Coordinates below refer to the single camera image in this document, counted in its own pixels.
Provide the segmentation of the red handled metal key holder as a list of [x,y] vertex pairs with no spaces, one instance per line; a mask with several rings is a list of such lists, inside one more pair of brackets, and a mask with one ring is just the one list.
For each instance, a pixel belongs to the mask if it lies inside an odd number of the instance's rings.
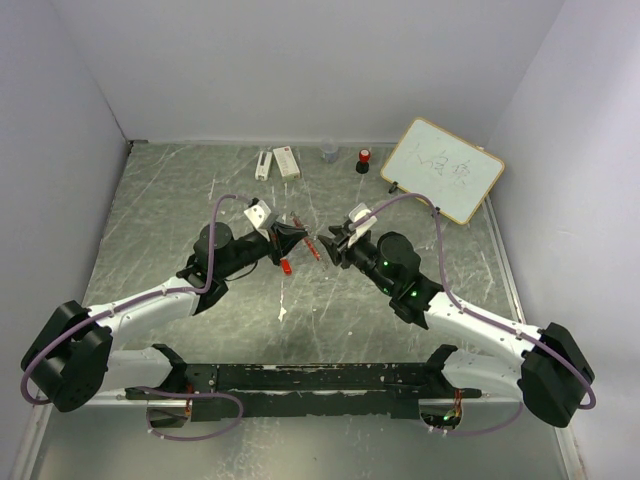
[[[290,212],[290,216],[291,216],[291,220],[293,221],[294,225],[299,228],[304,230],[306,233],[309,233],[307,227],[302,223],[302,221],[300,220],[299,216],[294,212],[291,211]],[[319,250],[316,248],[313,240],[311,239],[311,237],[309,235],[307,235],[304,239],[303,239],[305,245],[307,246],[308,250],[310,251],[311,255],[314,257],[314,259],[319,262],[322,263],[323,259],[321,257],[321,254],[319,252]]]

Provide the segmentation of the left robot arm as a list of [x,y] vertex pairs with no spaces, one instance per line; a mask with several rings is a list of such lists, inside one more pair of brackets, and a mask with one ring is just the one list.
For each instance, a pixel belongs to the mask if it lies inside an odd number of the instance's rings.
[[102,305],[60,305],[21,361],[23,398],[70,412],[121,388],[151,389],[165,399],[186,394],[186,364],[171,348],[126,350],[124,344],[213,307],[227,293],[230,276],[264,258],[280,265],[306,236],[300,227],[275,221],[235,238],[216,222],[201,230],[185,267],[164,283]]

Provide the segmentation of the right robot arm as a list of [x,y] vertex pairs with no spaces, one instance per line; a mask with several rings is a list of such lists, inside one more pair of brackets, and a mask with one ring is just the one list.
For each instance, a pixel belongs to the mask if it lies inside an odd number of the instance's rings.
[[565,428],[577,410],[594,406],[595,374],[564,326],[550,323],[539,329],[471,310],[420,272],[420,256],[397,232],[372,243],[370,232],[354,240],[345,225],[329,231],[319,241],[332,263],[357,268],[389,297],[390,308],[401,320],[458,335],[514,367],[516,390],[538,419]]

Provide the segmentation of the red usb stick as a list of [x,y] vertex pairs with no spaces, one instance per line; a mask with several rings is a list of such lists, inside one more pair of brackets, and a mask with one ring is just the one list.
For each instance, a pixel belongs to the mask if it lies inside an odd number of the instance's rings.
[[282,258],[280,260],[280,266],[282,268],[283,273],[286,276],[291,276],[292,275],[292,273],[293,273],[292,267],[291,267],[289,261],[286,258]]

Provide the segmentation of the white green staple box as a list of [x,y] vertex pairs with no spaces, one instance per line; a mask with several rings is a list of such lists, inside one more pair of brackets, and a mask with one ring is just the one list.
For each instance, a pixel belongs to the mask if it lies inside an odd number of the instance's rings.
[[275,148],[273,155],[284,182],[301,177],[301,171],[290,146]]

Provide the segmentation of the red black stamp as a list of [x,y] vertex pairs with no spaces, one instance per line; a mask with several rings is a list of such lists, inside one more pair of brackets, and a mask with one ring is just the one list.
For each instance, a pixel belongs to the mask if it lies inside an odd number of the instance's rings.
[[356,162],[356,172],[359,174],[366,174],[369,172],[369,162],[371,159],[371,151],[369,149],[361,149],[358,154],[358,161]]

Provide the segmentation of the white stapler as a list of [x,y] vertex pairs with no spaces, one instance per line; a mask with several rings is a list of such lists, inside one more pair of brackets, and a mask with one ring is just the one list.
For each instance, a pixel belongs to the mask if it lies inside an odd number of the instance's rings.
[[259,152],[254,172],[254,178],[256,181],[264,182],[269,179],[272,158],[273,154],[271,151],[262,150]]

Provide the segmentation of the clear paperclip jar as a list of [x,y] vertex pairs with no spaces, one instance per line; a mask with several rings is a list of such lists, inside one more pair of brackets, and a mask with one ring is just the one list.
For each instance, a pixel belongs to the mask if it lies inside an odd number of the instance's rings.
[[331,139],[324,139],[320,145],[321,157],[327,163],[334,163],[339,155],[339,148]]

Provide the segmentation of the yellow framed whiteboard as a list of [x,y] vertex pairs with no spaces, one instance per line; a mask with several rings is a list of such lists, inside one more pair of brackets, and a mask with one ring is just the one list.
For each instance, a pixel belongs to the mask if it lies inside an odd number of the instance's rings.
[[465,225],[504,170],[499,158],[417,117],[382,166],[381,177],[427,197],[449,220]]

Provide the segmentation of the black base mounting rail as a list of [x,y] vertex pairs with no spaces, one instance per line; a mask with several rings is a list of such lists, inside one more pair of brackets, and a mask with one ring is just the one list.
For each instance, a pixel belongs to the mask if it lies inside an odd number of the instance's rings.
[[418,419],[420,403],[475,399],[477,389],[453,387],[442,365],[421,363],[342,363],[311,365],[189,364],[182,378],[161,389],[172,394],[219,393],[190,402],[195,422],[233,419],[238,403],[245,418],[385,415]]

